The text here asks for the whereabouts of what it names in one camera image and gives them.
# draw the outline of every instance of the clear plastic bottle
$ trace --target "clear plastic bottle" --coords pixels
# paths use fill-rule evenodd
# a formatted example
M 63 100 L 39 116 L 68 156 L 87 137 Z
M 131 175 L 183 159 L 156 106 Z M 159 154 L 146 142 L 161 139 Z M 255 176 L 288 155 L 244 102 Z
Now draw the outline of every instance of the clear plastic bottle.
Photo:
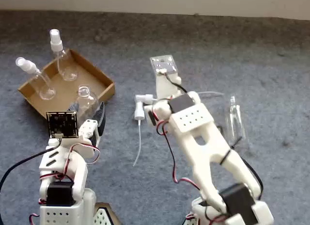
M 56 90 L 52 87 L 50 78 L 47 74 L 41 72 L 33 62 L 23 57 L 18 57 L 15 63 L 26 73 L 33 75 L 29 83 L 41 99 L 50 100 L 55 96 Z
M 73 57 L 69 51 L 65 51 L 60 38 L 59 30 L 52 29 L 49 31 L 51 49 L 56 58 L 56 65 L 59 74 L 65 81 L 74 81 L 78 76 L 78 71 Z
M 91 92 L 91 88 L 87 85 L 79 86 L 78 97 L 74 105 L 74 110 L 77 112 L 78 125 L 80 126 L 85 120 L 91 119 L 98 108 L 98 98 Z
M 227 117 L 227 128 L 228 128 L 228 143 L 236 148 L 236 151 L 240 149 L 249 149 L 248 138 L 246 130 L 244 128 L 240 105 L 236 103 L 235 96 L 230 97 L 230 107 Z

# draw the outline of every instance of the bottle cap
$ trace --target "bottle cap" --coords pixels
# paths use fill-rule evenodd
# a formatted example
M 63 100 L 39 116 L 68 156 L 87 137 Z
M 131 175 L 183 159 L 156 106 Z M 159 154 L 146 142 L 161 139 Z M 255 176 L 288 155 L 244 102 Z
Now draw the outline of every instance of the bottle cap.
M 59 30 L 52 29 L 49 31 L 50 34 L 50 46 L 53 52 L 60 52 L 63 50 L 62 40 L 60 38 Z
M 40 72 L 37 66 L 33 62 L 31 62 L 30 60 L 26 60 L 23 57 L 18 57 L 15 63 L 18 67 L 20 67 L 22 70 L 24 70 L 28 74 L 34 74 L 36 72 Z

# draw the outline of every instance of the plastic bottle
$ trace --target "plastic bottle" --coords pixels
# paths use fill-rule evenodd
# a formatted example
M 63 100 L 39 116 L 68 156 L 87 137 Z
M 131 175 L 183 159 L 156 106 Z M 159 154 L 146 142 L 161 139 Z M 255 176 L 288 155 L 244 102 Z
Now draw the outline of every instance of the plastic bottle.
M 87 85 L 79 86 L 78 97 L 74 105 L 74 110 L 77 112 L 78 125 L 80 126 L 85 120 L 91 119 L 98 108 L 98 98 L 91 92 L 91 88 Z
M 229 116 L 227 119 L 228 127 L 228 143 L 236 148 L 236 151 L 240 149 L 249 149 L 248 138 L 246 130 L 244 128 L 240 105 L 236 103 L 235 96 L 230 97 Z
M 16 65 L 26 73 L 33 75 L 30 85 L 41 99 L 50 100 L 55 96 L 56 90 L 52 87 L 50 78 L 47 74 L 41 72 L 33 62 L 23 57 L 18 57 L 16 59 Z
M 57 70 L 65 81 L 74 81 L 78 76 L 74 60 L 69 51 L 65 51 L 60 38 L 59 30 L 49 31 L 51 49 L 56 58 Z

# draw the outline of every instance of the cable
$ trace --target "cable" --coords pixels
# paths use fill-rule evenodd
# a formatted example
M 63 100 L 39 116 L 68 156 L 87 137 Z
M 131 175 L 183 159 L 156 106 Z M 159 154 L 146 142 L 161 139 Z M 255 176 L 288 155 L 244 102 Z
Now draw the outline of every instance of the cable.
M 167 79 L 171 84 L 173 84 L 173 85 L 176 86 L 177 88 L 181 89 L 184 93 L 187 93 L 187 90 L 184 89 L 181 85 L 172 82 L 167 73 L 165 73 L 164 75 L 166 76 L 166 79 Z
M 36 158 L 36 157 L 38 157 L 38 156 L 41 156 L 41 155 L 43 155 L 43 154 L 45 154 L 45 153 L 47 153 L 47 152 L 49 152 L 49 151 L 55 150 L 55 149 L 58 148 L 58 147 L 61 145 L 61 143 L 62 143 L 62 140 L 61 140 L 61 139 L 59 139 L 58 141 L 59 141 L 59 144 L 58 144 L 57 146 L 52 147 L 52 148 L 50 148 L 50 149 L 46 149 L 46 150 L 44 150 L 44 151 L 42 151 L 42 152 L 39 152 L 39 153 L 37 153 L 37 154 L 34 154 L 34 155 L 32 155 L 32 156 L 30 156 L 30 157 L 24 159 L 24 160 L 21 160 L 20 162 L 17 162 L 17 163 L 14 164 L 13 166 L 11 166 L 11 167 L 4 173 L 4 175 L 3 175 L 3 177 L 2 177 L 2 179 L 1 179 L 1 181 L 0 181 L 0 193 L 1 193 L 1 189 L 2 189 L 2 187 L 3 187 L 3 184 L 4 184 L 5 180 L 6 180 L 6 178 L 8 177 L 8 175 L 10 174 L 10 172 L 11 172 L 13 169 L 15 169 L 16 167 L 22 165 L 23 163 L 25 163 L 25 162 L 27 162 L 27 161 L 33 159 L 33 158 Z M 2 220 L 2 217 L 1 217 L 1 213 L 0 213 L 0 225 L 4 225 L 3 220 Z
M 40 176 L 40 180 L 44 178 L 50 178 L 50 177 L 55 177 L 56 179 L 63 179 L 63 174 L 62 173 L 48 173 Z M 66 178 L 68 178 L 71 182 L 73 182 L 73 179 L 69 177 L 68 175 L 65 175 Z
M 258 176 L 257 172 L 254 170 L 254 168 L 243 158 L 241 157 L 241 159 L 243 160 L 243 162 L 246 164 L 246 166 L 248 167 L 248 169 L 252 172 L 252 174 L 255 176 L 255 178 L 257 179 L 260 187 L 261 187 L 261 193 L 258 196 L 258 200 L 260 200 L 262 198 L 263 195 L 263 189 L 264 189 L 264 184 L 263 181 L 261 180 L 260 176 Z
M 209 94 L 216 94 L 217 96 L 224 96 L 224 93 L 221 92 L 216 92 L 216 91 L 202 91 L 202 92 L 197 92 L 197 94 L 205 94 L 205 93 L 209 93 Z
M 64 177 L 67 175 L 68 166 L 69 166 L 69 163 L 70 163 L 70 153 L 72 153 L 73 148 L 74 148 L 76 145 L 82 145 L 82 146 L 85 146 L 85 147 L 88 147 L 88 148 L 92 148 L 92 149 L 98 151 L 98 155 L 97 155 L 97 157 L 95 158 L 95 160 L 92 161 L 92 162 L 90 162 L 90 163 L 87 163 L 87 164 L 89 164 L 89 165 L 90 165 L 90 164 L 94 164 L 94 163 L 96 163 L 97 160 L 99 159 L 99 157 L 100 157 L 100 150 L 99 150 L 99 148 L 97 148 L 97 147 L 95 147 L 95 146 L 93 146 L 93 145 L 90 145 L 90 144 L 76 143 L 76 144 L 72 145 L 72 146 L 70 147 L 70 149 L 69 149 L 68 157 L 67 157 L 66 163 L 65 163 L 65 165 L 64 165 L 64 169 L 63 169 L 63 176 L 62 176 L 61 178 L 57 178 L 57 177 L 56 177 L 57 179 L 62 180 L 62 179 L 64 179 Z
M 33 223 L 33 221 L 32 221 L 32 217 L 40 217 L 40 216 L 37 215 L 37 214 L 35 214 L 35 213 L 29 215 L 29 223 L 30 223 L 30 225 L 34 225 L 34 223 Z
M 138 150 L 138 153 L 137 153 L 137 157 L 133 163 L 133 167 L 136 165 L 138 159 L 139 159 L 139 156 L 140 156 L 140 153 L 141 153 L 141 149 L 142 149 L 142 146 L 141 146 L 141 120 L 138 120 L 138 130 L 139 130 L 139 150 Z
M 167 144 L 168 144 L 168 147 L 169 147 L 169 150 L 170 150 L 170 152 L 171 152 L 171 155 L 172 155 L 172 159 L 173 159 L 173 170 L 172 170 L 172 179 L 173 179 L 173 181 L 175 182 L 175 183 L 180 183 L 181 181 L 186 181 L 186 182 L 188 182 L 188 183 L 190 183 L 190 184 L 192 184 L 193 186 L 195 186 L 198 190 L 200 190 L 200 188 L 198 187 L 198 185 L 195 183 L 195 182 L 193 182 L 191 179 L 189 179 L 189 178 L 180 178 L 179 180 L 176 178 L 176 174 L 175 174 L 175 158 L 174 158 L 174 155 L 173 155 L 173 152 L 172 152 L 172 148 L 171 148 L 171 146 L 170 146 L 170 142 L 169 142 L 169 140 L 168 140 L 168 137 L 167 137 L 167 132 L 166 132 L 166 130 L 165 130 L 165 125 L 168 123 L 168 121 L 165 121 L 164 122 L 164 124 L 163 124 L 163 126 L 162 126 L 162 131 L 163 131 L 163 135 L 165 136 L 165 139 L 166 139 L 166 142 L 167 142 Z
M 213 223 L 222 223 L 227 219 L 226 214 L 220 214 L 216 217 L 214 217 L 214 219 L 210 220 L 209 225 L 212 225 Z

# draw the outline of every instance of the cardboard tray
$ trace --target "cardboard tray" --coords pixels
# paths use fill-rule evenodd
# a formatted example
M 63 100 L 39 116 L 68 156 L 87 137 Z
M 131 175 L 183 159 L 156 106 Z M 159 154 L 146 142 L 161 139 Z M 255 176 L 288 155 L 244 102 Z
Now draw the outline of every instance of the cardboard tray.
M 107 77 L 100 69 L 83 58 L 79 53 L 69 49 L 74 59 L 74 67 L 78 69 L 78 77 L 75 81 L 64 81 L 56 68 L 56 60 L 53 60 L 43 68 L 43 71 L 51 78 L 56 89 L 56 95 L 51 100 L 42 100 L 29 84 L 30 80 L 24 83 L 18 91 L 44 118 L 47 111 L 66 111 L 76 100 L 78 87 L 89 85 L 99 102 L 105 102 L 115 93 L 113 81 Z

